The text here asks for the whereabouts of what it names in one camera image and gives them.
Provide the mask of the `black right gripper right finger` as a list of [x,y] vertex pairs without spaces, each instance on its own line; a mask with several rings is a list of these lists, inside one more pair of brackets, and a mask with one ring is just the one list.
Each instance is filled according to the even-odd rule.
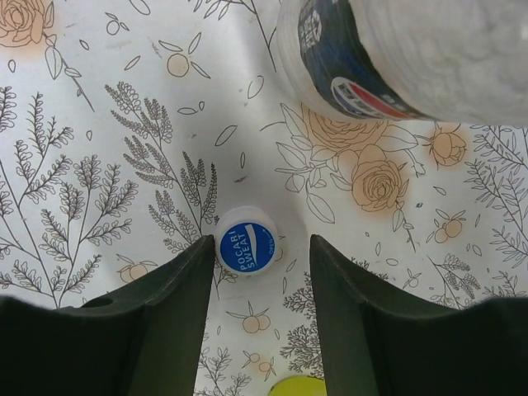
[[328,394],[526,394],[526,299],[447,308],[381,280],[318,235],[309,264]]

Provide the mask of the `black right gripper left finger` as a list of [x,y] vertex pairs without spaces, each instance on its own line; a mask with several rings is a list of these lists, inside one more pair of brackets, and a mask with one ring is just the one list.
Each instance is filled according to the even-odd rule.
[[214,264],[214,239],[204,236],[79,308],[2,297],[2,394],[192,394]]

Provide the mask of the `white blue Pocari cap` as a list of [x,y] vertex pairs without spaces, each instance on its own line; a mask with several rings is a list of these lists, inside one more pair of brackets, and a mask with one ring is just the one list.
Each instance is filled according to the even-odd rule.
[[216,258],[227,271],[254,276],[265,271],[278,253],[273,220],[255,206],[235,207],[219,218],[214,230]]

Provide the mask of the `clear dark-label bottle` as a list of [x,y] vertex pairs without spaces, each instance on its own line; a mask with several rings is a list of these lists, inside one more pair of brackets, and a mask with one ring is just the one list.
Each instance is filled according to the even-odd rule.
[[524,1],[284,1],[276,43],[322,116],[527,124]]

